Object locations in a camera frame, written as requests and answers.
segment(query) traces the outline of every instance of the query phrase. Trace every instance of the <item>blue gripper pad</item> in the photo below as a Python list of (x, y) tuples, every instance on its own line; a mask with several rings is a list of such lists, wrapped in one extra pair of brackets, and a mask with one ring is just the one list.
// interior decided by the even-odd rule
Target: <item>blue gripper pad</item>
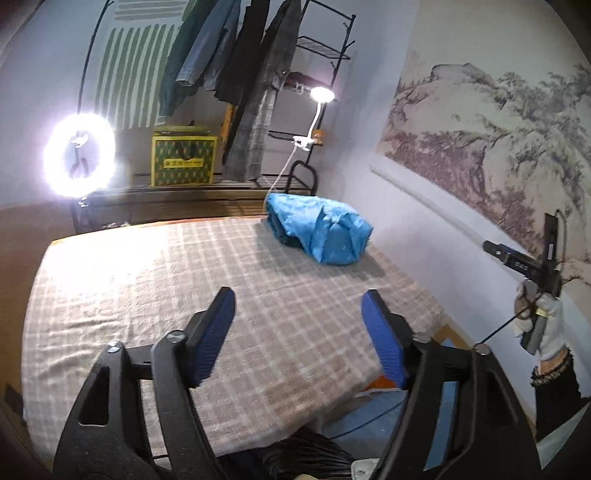
[(234, 291), (222, 287), (203, 315), (193, 341), (190, 339), (187, 345), (191, 358), (190, 376), (195, 387), (212, 374), (235, 312)]
[[(377, 290), (368, 290), (361, 299), (361, 315), (369, 333), (379, 361), (384, 370), (384, 376), (396, 383), (398, 388), (404, 388), (408, 373), (404, 368), (404, 346), (410, 343), (412, 330), (400, 315), (393, 316)], [(388, 322), (389, 317), (400, 325), (399, 338)]]

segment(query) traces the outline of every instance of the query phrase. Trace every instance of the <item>yellow box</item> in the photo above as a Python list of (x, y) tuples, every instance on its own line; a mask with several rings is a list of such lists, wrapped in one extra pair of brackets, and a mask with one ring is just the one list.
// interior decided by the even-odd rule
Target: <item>yellow box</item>
[(152, 137), (152, 187), (212, 182), (217, 137)]

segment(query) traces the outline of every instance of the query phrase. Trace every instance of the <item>white wall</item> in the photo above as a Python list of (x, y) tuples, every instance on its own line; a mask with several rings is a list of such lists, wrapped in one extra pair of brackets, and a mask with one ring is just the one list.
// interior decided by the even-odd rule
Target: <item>white wall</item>
[[(333, 122), (327, 146), (314, 154), (313, 162), (320, 165), (319, 195), (360, 211), (375, 227), (374, 243), (427, 288), (471, 340), (479, 341), (512, 316), (519, 282), (480, 245), (484, 239), (518, 245), (452, 195), (375, 153), (419, 1), (352, 3), (359, 14), (352, 34), (355, 58), (343, 101), (327, 119)], [(588, 395), (591, 328), (568, 298), (564, 304), (578, 379)], [(521, 349), (510, 328), (488, 343), (531, 414), (534, 357)]]
[(102, 0), (47, 0), (0, 67), (0, 206), (51, 200), (42, 152), (76, 112), (86, 49)]
[(0, 67), (10, 50), (10, 41), (24, 27), (39, 3), (41, 0), (9, 0), (4, 5), (0, 3)]

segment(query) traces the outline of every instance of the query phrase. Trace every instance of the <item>white cable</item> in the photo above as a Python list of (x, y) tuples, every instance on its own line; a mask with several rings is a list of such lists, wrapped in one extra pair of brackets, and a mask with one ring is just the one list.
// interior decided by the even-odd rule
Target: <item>white cable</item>
[(271, 186), (271, 182), (269, 180), (267, 180), (267, 177), (265, 177), (264, 175), (261, 175), (260, 178), (262, 178), (263, 180), (265, 180), (265, 183), (267, 184), (267, 186)]
[[(321, 108), (322, 108), (322, 104), (320, 102), (318, 102), (318, 107), (316, 108), (316, 116), (314, 117), (314, 121), (312, 122), (312, 124), (310, 125), (310, 129), (308, 130), (308, 138), (309, 139), (312, 139), (312, 130), (314, 130), (314, 126), (315, 126), (315, 124), (316, 124), (316, 122), (318, 120), (318, 117), (320, 116), (320, 109)], [(265, 195), (265, 200), (263, 200), (263, 203), (262, 203), (263, 210), (267, 206), (267, 199), (269, 198), (269, 195), (271, 194), (271, 192), (275, 188), (275, 185), (277, 185), (277, 183), (281, 179), (281, 176), (283, 175), (283, 172), (285, 172), (285, 169), (287, 168), (287, 166), (290, 164), (291, 159), (294, 157), (294, 154), (296, 153), (296, 150), (297, 150), (298, 146), (299, 145), (297, 143), (294, 145), (294, 149), (291, 151), (290, 156), (287, 158), (287, 161), (285, 162), (285, 165), (283, 165), (283, 168), (279, 172), (279, 175), (277, 176), (277, 178), (273, 182), (273, 185), (271, 185), (271, 188), (269, 189), (269, 191)]]
[(322, 108), (322, 104), (319, 102), (318, 107), (316, 108), (316, 116), (314, 117), (314, 121), (310, 125), (310, 130), (308, 130), (308, 138), (312, 138), (312, 130), (314, 130), (314, 126), (316, 124), (316, 121), (318, 120), (318, 117), (320, 116), (320, 109), (321, 108)]
[(272, 190), (275, 188), (275, 185), (277, 185), (277, 182), (279, 182), (279, 180), (281, 179), (281, 176), (283, 175), (283, 172), (285, 172), (285, 169), (290, 164), (290, 161), (294, 157), (294, 154), (296, 153), (296, 150), (297, 150), (297, 145), (294, 145), (294, 149), (291, 151), (290, 156), (287, 158), (287, 161), (285, 162), (285, 165), (283, 165), (283, 168), (279, 172), (279, 175), (277, 176), (277, 178), (273, 182), (273, 185), (271, 185), (271, 188), (269, 189), (269, 191), (265, 195), (265, 200), (262, 203), (263, 210), (265, 210), (265, 208), (267, 206), (267, 199), (269, 198), (269, 195), (271, 194)]

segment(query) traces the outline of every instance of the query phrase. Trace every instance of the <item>lamp head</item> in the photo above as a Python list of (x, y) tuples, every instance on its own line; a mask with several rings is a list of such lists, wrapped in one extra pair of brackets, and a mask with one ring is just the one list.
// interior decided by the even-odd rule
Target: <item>lamp head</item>
[(335, 94), (328, 88), (315, 87), (310, 91), (310, 98), (318, 103), (329, 103), (335, 99)]
[[(93, 137), (99, 148), (95, 170), (86, 178), (70, 178), (64, 168), (69, 148), (80, 148)], [(85, 197), (109, 183), (115, 170), (115, 135), (109, 122), (94, 113), (70, 115), (54, 129), (43, 152), (44, 170), (53, 190), (65, 197)]]

